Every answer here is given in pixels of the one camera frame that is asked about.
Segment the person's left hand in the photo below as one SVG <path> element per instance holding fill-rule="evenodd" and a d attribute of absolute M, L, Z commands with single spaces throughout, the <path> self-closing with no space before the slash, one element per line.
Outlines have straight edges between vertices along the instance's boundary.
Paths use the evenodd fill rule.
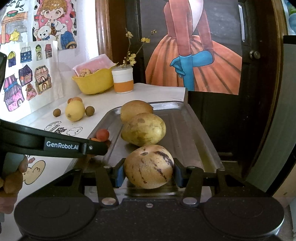
<path fill-rule="evenodd" d="M 1 179 L 1 213 L 11 214 L 16 203 L 18 193 L 23 186 L 23 173 L 27 171 L 28 160 L 25 155 L 20 155 L 22 161 L 17 170 L 10 173 L 4 180 Z"/>

